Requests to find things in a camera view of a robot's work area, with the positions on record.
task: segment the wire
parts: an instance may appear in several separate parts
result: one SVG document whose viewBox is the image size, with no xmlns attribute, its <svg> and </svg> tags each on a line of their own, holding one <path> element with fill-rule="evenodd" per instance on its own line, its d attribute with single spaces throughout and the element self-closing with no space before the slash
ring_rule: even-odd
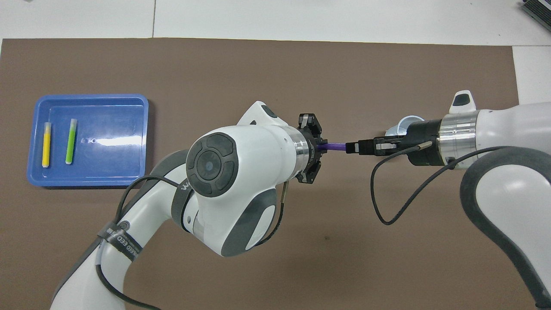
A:
<svg viewBox="0 0 551 310">
<path fill-rule="evenodd" d="M 288 186 L 289 186 L 289 181 L 285 181 L 285 183 L 283 183 L 283 190 L 282 190 L 282 193 L 281 193 L 281 203 L 280 203 L 280 207 L 279 207 L 279 218 L 277 220 L 277 223 L 275 224 L 274 229 L 272 230 L 272 232 L 266 238 L 260 240 L 255 245 L 255 247 L 257 247 L 261 244 L 264 244 L 266 241 L 270 240 L 270 238 L 272 238 L 274 236 L 277 229 L 279 228 L 279 224 L 281 224 L 281 220 L 283 219 L 283 206 L 285 205 L 285 195 L 287 194 Z"/>
<path fill-rule="evenodd" d="M 117 212 L 115 214 L 115 219 L 113 220 L 113 223 L 119 223 L 120 220 L 122 219 L 122 214 L 123 214 L 123 206 L 125 204 L 125 201 L 126 201 L 126 198 L 128 197 L 128 194 L 130 193 L 130 191 L 136 187 L 136 185 L 138 185 L 140 182 L 143 182 L 143 181 L 146 181 L 146 180 L 160 180 L 160 181 L 163 181 L 163 182 L 166 182 L 174 187 L 178 187 L 179 184 L 170 180 L 170 179 L 167 179 L 165 177 L 159 177 L 157 175 L 145 175 L 141 178 L 138 178 L 136 179 L 134 182 L 132 182 L 125 190 L 124 194 L 122 194 L 122 197 L 121 197 L 121 201 L 118 203 L 118 207 L 117 207 Z M 132 206 L 127 206 L 125 208 L 124 211 L 128 211 L 132 208 Z M 111 285 L 111 283 L 109 283 L 109 280 L 105 277 L 102 269 L 101 269 L 101 256 L 102 256 L 102 253 L 103 253 L 103 244 L 105 243 L 105 241 L 103 240 L 99 247 L 98 247 L 98 253 L 97 253 L 97 256 L 96 256 L 96 274 L 98 275 L 98 278 L 100 279 L 101 283 L 105 286 L 105 288 L 111 292 L 113 295 L 117 296 L 118 298 L 120 298 L 121 300 L 129 303 L 129 304 L 133 304 L 135 306 L 138 306 L 138 307 L 142 307 L 142 308 L 145 308 L 145 309 L 152 309 L 152 310 L 161 310 L 160 308 L 157 308 L 155 306 L 152 306 L 150 304 L 147 304 L 147 303 L 143 303 L 143 302 L 139 302 L 137 300 L 134 300 L 128 296 L 126 296 L 125 294 L 123 294 L 122 292 L 120 292 L 119 290 L 117 290 L 114 286 Z"/>
<path fill-rule="evenodd" d="M 377 214 L 377 217 L 379 218 L 379 220 L 381 221 L 381 223 L 385 224 L 385 225 L 391 225 L 393 224 L 394 222 L 396 222 L 400 216 L 402 216 L 402 214 L 404 213 L 404 211 L 408 208 L 408 206 L 412 203 L 412 201 L 417 197 L 417 195 L 419 195 L 419 193 L 427 186 L 429 185 L 429 183 L 436 179 L 436 177 L 438 177 L 440 174 L 442 174 L 444 171 L 446 170 L 451 170 L 453 169 L 457 164 L 459 164 L 460 162 L 464 161 L 465 159 L 467 158 L 471 158 L 473 156 L 476 156 L 476 155 L 479 155 L 479 154 L 482 154 L 482 153 L 486 153 L 486 152 L 491 152 L 491 151 L 495 151 L 497 149 L 501 149 L 501 148 L 505 148 L 507 146 L 495 146 L 495 147 L 488 147 L 488 148 L 483 148 L 483 149 L 479 149 L 477 151 L 474 151 L 474 152 L 471 152 L 467 155 L 464 155 L 464 156 L 461 156 L 460 158 L 457 158 L 455 159 L 454 161 L 448 163 L 447 165 L 443 166 L 442 168 L 440 168 L 437 172 L 435 172 L 434 174 L 432 174 L 430 177 L 427 178 L 427 180 L 425 180 L 425 182 L 423 182 L 414 192 L 413 194 L 409 197 L 409 199 L 406 201 L 406 203 L 402 206 L 402 208 L 400 209 L 400 211 L 398 211 L 398 213 L 396 213 L 396 215 L 390 220 L 390 221 L 386 221 L 384 218 L 382 218 L 381 216 L 381 212 L 379 212 L 379 207 L 377 206 L 377 202 L 375 201 L 375 189 L 374 189 L 374 180 L 375 180 L 375 173 L 377 172 L 377 169 L 379 169 L 380 166 L 382 166 L 384 163 L 388 162 L 389 160 L 391 160 L 392 158 L 394 157 L 398 157 L 400 155 L 403 155 L 403 154 L 407 154 L 407 153 L 411 153 L 411 152 L 414 152 L 414 151 L 417 151 L 420 149 L 419 145 L 416 145 L 414 147 L 410 147 L 410 148 L 406 148 L 402 151 L 399 151 L 399 152 L 396 152 L 390 156 L 388 156 L 387 158 L 381 160 L 377 165 L 375 165 L 375 167 L 373 168 L 373 171 L 371 172 L 371 184 L 370 184 L 370 189 L 371 189 L 371 202 L 373 202 L 373 207 L 375 208 L 375 213 Z"/>
<path fill-rule="evenodd" d="M 113 295 L 117 296 L 118 298 L 126 301 L 129 304 L 133 304 L 134 306 L 142 307 L 145 309 L 151 309 L 151 310 L 161 310 L 161 308 L 157 308 L 155 306 L 152 306 L 147 303 L 139 302 L 137 300 L 134 300 L 123 293 L 119 292 L 116 288 L 114 288 L 109 281 L 105 278 L 105 275 L 103 274 L 103 271 L 101 270 L 101 265 L 96 265 L 96 273 L 98 274 L 98 277 L 100 278 L 101 283 L 105 286 L 105 288 L 110 291 Z"/>
<path fill-rule="evenodd" d="M 126 197 L 128 197 L 128 194 L 130 193 L 130 191 L 136 187 L 136 185 L 138 185 L 139 183 L 143 182 L 143 181 L 146 181 L 146 180 L 159 180 L 159 181 L 164 181 L 174 187 L 178 187 L 179 184 L 172 181 L 172 180 L 169 180 L 165 177 L 159 177 L 157 175 L 144 175 L 143 177 L 141 178 L 138 178 L 136 179 L 134 182 L 130 183 L 130 185 L 126 188 L 124 194 L 122 194 L 122 197 L 121 197 L 121 201 L 118 203 L 118 208 L 117 208 L 117 213 L 115 214 L 115 219 L 113 220 L 114 223 L 119 223 L 121 218 L 122 218 L 122 214 L 123 214 L 123 205 L 125 204 L 125 201 L 126 201 Z"/>
</svg>

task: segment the velcro strap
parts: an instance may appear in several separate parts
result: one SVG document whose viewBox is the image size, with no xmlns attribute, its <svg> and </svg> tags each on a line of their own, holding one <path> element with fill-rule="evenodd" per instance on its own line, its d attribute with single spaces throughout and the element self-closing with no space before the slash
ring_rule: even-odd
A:
<svg viewBox="0 0 551 310">
<path fill-rule="evenodd" d="M 134 261 L 143 249 L 121 226 L 115 225 L 113 222 L 107 223 L 100 230 L 98 236 L 105 239 L 131 261 Z"/>
</svg>

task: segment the white plastic cup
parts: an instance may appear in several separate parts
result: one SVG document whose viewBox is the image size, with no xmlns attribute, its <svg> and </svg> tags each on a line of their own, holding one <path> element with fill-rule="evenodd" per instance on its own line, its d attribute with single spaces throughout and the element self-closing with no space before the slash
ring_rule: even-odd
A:
<svg viewBox="0 0 551 310">
<path fill-rule="evenodd" d="M 424 119 L 416 115 L 408 115 L 402 118 L 398 122 L 398 125 L 390 127 L 390 129 L 385 132 L 385 136 L 405 136 L 411 123 L 418 121 L 424 121 Z"/>
</svg>

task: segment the circular button pad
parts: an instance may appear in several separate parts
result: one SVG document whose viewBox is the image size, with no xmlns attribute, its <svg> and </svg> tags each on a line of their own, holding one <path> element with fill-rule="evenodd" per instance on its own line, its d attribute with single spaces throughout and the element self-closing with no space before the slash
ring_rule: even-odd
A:
<svg viewBox="0 0 551 310">
<path fill-rule="evenodd" d="M 193 189 L 206 197 L 217 197 L 233 185 L 239 161 L 235 141 L 222 132 L 197 140 L 187 155 L 187 178 Z"/>
</svg>

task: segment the purple connector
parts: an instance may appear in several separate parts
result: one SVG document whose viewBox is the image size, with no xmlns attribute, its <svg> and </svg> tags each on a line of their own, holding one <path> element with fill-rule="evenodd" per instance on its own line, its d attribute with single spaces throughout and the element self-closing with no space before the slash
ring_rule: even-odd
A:
<svg viewBox="0 0 551 310">
<path fill-rule="evenodd" d="M 330 149 L 333 151 L 346 151 L 346 143 L 325 143 L 317 146 L 317 149 Z"/>
</svg>

